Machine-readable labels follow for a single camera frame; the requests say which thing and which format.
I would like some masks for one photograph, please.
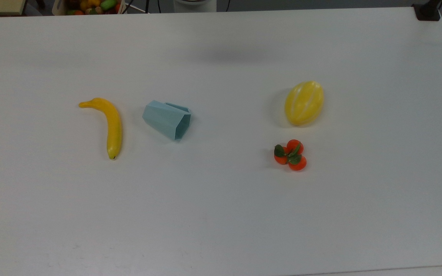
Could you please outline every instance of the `tomato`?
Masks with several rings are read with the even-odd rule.
[[[284,152],[285,152],[286,154],[289,153],[289,150],[288,150],[287,147],[282,147],[282,148],[284,149]],[[287,156],[277,157],[277,156],[274,155],[274,159],[275,159],[279,164],[281,164],[281,165],[285,165],[285,164],[287,164]]]
[[[293,171],[301,171],[302,169],[304,169],[307,166],[307,159],[304,156],[301,156],[301,161],[298,164],[291,164],[288,163],[289,167],[291,168],[291,170]]]
[[[298,152],[296,152],[296,154],[301,154],[301,152],[303,152],[303,149],[304,149],[303,148],[303,144],[300,141],[296,140],[296,139],[290,140],[287,143],[286,147],[288,148],[289,152],[293,152],[293,150],[296,149],[298,144],[300,144],[300,149],[298,150]]]

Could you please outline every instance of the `floor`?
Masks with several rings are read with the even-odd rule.
[[[174,0],[152,0],[149,12],[158,13],[160,1],[163,13],[173,12]],[[218,12],[226,11],[254,11],[254,10],[287,10],[287,9],[327,9],[327,8],[364,8],[364,7],[410,7],[413,3],[425,3],[427,0],[217,0]],[[37,9],[35,0],[28,0],[26,13],[28,16],[52,15],[54,0],[44,0],[46,7]],[[133,0],[133,5],[144,9],[146,0]],[[128,13],[140,13],[129,9]]]

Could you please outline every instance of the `white container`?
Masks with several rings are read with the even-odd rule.
[[[216,12],[216,0],[174,0],[174,12]]]
[[[120,9],[118,14],[122,14],[125,9],[125,2],[121,0],[117,0],[117,3],[120,3]],[[54,6],[52,7],[52,14],[54,15],[66,15],[68,8],[66,7],[65,0],[55,0]]]

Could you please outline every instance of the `cable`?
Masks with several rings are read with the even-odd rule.
[[[129,4],[127,5],[127,7],[124,9],[124,11],[122,12],[122,14],[125,14],[127,9],[130,7],[130,5],[132,4],[132,2],[134,2],[134,0],[130,0]]]

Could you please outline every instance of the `green leaf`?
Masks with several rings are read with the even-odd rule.
[[[296,164],[300,163],[301,155],[300,154],[293,155],[291,157],[288,157],[287,160],[289,161],[289,163],[296,165]]]
[[[293,156],[293,155],[295,155],[295,154],[297,154],[298,153],[298,150],[300,150],[300,146],[301,145],[301,143],[298,143],[298,145],[296,146],[296,148],[287,156],[287,157],[291,157],[291,156]]]
[[[284,149],[281,145],[277,145],[274,147],[274,155],[277,157],[284,157],[286,156],[286,152],[284,152]]]

